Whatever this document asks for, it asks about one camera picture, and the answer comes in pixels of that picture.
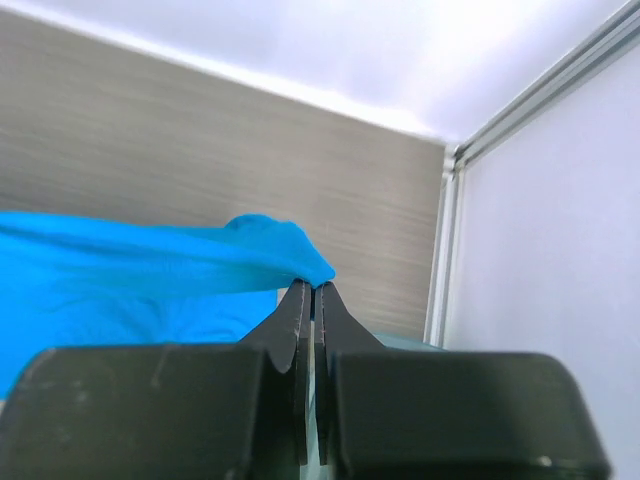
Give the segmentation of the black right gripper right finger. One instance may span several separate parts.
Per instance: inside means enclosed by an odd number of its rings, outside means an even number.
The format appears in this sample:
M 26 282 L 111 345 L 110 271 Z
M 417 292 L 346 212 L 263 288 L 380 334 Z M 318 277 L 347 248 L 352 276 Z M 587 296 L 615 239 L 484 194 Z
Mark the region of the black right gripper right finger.
M 332 479 L 607 479 L 577 382 L 531 352 L 381 343 L 336 287 L 313 294 L 319 461 Z

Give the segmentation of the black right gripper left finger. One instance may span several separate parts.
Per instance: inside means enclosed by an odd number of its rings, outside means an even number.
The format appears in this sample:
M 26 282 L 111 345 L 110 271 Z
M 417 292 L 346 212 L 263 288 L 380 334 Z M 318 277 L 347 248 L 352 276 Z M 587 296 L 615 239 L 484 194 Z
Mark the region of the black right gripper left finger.
M 5 479 L 296 479 L 311 288 L 233 344 L 48 349 L 1 413 Z

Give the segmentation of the blue t-shirt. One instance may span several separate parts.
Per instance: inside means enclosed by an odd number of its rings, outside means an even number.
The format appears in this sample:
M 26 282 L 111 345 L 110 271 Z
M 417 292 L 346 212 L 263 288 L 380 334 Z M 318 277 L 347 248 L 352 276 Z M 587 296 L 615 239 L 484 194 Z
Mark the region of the blue t-shirt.
M 54 347 L 233 343 L 297 279 L 333 267 L 296 224 L 247 214 L 223 227 L 1 216 L 1 390 Z

